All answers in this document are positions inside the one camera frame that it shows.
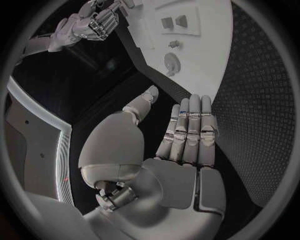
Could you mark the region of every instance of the robotic hand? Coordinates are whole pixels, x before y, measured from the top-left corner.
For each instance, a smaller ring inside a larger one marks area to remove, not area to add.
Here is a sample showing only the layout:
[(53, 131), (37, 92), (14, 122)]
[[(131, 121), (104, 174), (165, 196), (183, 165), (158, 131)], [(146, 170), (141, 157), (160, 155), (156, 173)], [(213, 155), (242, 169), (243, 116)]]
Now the robotic hand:
[(79, 168), (84, 181), (99, 190), (99, 207), (86, 218), (101, 237), (113, 226), (114, 234), (133, 239), (213, 239), (226, 195), (213, 168), (218, 127), (211, 100), (192, 95), (174, 105), (156, 156), (143, 161), (144, 138), (137, 125), (158, 94), (151, 86), (99, 123), (86, 140)]
[(121, 6), (115, 0), (107, 9), (96, 12), (97, 6), (106, 0), (89, 0), (78, 13), (62, 19), (50, 36), (37, 36), (29, 40), (22, 58), (48, 51), (58, 52), (65, 46), (72, 46), (81, 39), (104, 41), (119, 24), (116, 10)]

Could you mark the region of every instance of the perforated surface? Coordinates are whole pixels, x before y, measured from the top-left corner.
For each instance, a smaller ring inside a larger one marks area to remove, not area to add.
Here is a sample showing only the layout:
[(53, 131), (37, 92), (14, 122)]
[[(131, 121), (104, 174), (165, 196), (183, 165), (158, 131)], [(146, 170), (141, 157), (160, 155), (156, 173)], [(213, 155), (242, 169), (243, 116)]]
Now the perforated surface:
[(284, 63), (264, 31), (233, 7), (233, 39), (213, 103), (217, 143), (251, 199), (264, 206), (275, 192), (293, 147), (295, 111)]

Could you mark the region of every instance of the dark perforated panel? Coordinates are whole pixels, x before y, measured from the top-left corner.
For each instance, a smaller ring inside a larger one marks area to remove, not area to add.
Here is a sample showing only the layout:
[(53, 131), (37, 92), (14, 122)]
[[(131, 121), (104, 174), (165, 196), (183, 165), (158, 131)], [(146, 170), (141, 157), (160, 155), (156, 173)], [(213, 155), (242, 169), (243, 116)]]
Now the dark perforated panel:
[(264, 206), (284, 174), (293, 147), (292, 88), (274, 45), (241, 8), (233, 6), (228, 65), (213, 103), (217, 143), (251, 199)]

